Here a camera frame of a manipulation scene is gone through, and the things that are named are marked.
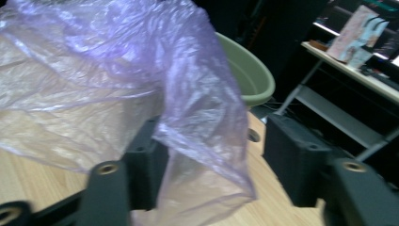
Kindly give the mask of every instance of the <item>wooden floor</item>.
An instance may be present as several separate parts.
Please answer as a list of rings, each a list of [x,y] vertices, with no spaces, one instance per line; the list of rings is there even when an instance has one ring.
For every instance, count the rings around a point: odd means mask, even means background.
[[[293,207],[273,171],[263,161],[263,124],[249,115],[261,141],[248,144],[248,165],[259,199],[213,226],[321,226],[320,208]],[[40,210],[85,186],[86,176],[52,168],[0,150],[0,203],[29,200]]]

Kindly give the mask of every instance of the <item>shelf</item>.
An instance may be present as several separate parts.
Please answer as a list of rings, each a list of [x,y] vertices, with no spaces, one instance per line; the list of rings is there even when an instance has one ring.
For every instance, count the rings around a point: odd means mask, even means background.
[[[362,73],[358,72],[357,70],[351,69],[344,65],[342,62],[332,58],[326,52],[321,51],[312,47],[307,41],[302,42],[301,44],[305,47],[309,53],[318,57],[319,59],[326,62],[328,65],[334,67],[341,73],[346,74],[350,78],[356,80],[357,82],[361,83],[363,86],[375,91],[376,93],[386,97],[388,100],[391,100],[395,104],[399,105],[399,91],[378,81],[377,79],[371,76],[365,76]]]
[[[383,138],[367,125],[306,86],[301,86],[301,90],[295,98],[365,148],[371,147]]]

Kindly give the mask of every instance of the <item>brass insert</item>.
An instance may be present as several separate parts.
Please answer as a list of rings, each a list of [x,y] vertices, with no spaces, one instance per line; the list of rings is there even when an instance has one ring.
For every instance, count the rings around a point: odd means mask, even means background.
[[[9,224],[22,213],[21,208],[7,207],[0,209],[0,226]]]
[[[109,173],[113,173],[113,172],[115,172],[117,170],[118,170],[118,166],[117,165],[115,165],[115,164],[106,164],[106,165],[100,166],[97,169],[97,173],[100,174],[100,175],[106,175],[106,174],[109,174]]]
[[[259,136],[259,134],[255,130],[248,129],[248,138],[247,139],[256,143],[256,142],[261,141],[261,136]]]
[[[364,168],[361,164],[354,162],[344,162],[343,167],[347,170],[355,171],[355,172],[365,172],[366,168]]]

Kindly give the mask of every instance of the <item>translucent plastic sheet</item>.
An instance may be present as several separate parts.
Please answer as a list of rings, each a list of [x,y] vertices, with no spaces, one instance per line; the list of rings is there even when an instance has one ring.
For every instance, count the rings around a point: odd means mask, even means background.
[[[168,171],[136,225],[206,225],[254,199],[246,108],[192,2],[8,0],[0,53],[2,149],[87,171],[162,113]]]

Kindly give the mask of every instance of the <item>green bucket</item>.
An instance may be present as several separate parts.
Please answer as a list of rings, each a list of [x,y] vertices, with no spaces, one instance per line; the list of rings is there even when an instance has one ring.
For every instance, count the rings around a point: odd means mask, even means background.
[[[264,64],[235,41],[216,33],[229,61],[231,72],[247,106],[267,102],[275,90],[275,80]]]

